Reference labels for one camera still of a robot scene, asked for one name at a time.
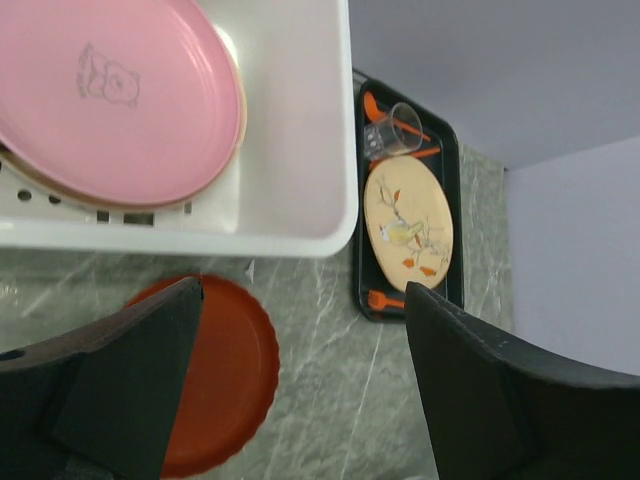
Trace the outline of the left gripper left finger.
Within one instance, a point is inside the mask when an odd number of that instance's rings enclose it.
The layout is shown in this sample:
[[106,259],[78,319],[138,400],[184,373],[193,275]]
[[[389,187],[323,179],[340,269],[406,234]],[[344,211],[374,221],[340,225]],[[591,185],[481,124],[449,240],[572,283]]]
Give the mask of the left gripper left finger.
[[1,354],[1,476],[54,479],[70,460],[160,477],[204,292],[186,277],[112,315]]

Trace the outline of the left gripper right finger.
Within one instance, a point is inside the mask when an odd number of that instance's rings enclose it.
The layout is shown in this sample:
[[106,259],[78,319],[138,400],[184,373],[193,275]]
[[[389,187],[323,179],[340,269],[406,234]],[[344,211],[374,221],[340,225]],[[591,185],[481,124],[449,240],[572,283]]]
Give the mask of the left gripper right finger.
[[442,479],[635,479],[639,379],[552,353],[418,283],[409,348]]

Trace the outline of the pink plastic plate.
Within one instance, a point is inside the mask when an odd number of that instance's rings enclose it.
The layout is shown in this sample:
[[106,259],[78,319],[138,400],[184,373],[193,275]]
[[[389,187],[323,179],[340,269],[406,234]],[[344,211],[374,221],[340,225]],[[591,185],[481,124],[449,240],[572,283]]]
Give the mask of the pink plastic plate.
[[246,129],[235,63],[193,1],[5,1],[1,140],[67,195],[182,202]]

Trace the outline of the cream green leaf plate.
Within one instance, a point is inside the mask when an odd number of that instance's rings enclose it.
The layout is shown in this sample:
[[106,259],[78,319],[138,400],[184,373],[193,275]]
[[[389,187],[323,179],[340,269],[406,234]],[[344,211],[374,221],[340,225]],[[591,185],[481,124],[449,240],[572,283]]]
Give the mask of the cream green leaf plate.
[[226,55],[229,58],[229,63],[232,65],[234,80],[236,81],[238,89],[240,123],[237,142],[233,150],[233,154],[220,169],[216,177],[203,188],[196,190],[189,196],[179,198],[172,202],[157,204],[114,203],[107,202],[103,198],[85,195],[82,192],[75,191],[61,185],[60,183],[50,180],[43,174],[40,174],[37,170],[34,170],[22,157],[14,153],[4,144],[1,144],[1,162],[10,165],[11,169],[14,170],[15,175],[17,177],[21,177],[21,182],[24,184],[31,184],[34,189],[43,193],[52,194],[55,197],[63,199],[65,202],[82,205],[86,209],[96,208],[122,210],[127,212],[156,211],[176,208],[180,204],[191,202],[202,196],[207,196],[211,190],[217,191],[223,188],[229,190],[230,185],[232,184],[231,179],[234,179],[236,183],[239,183],[239,159],[241,157],[241,148],[247,130],[248,104],[246,89],[244,87],[241,69],[238,64],[238,52],[236,45],[229,34],[220,26],[214,25],[213,28],[216,31],[217,36],[220,38],[221,43],[224,45]]

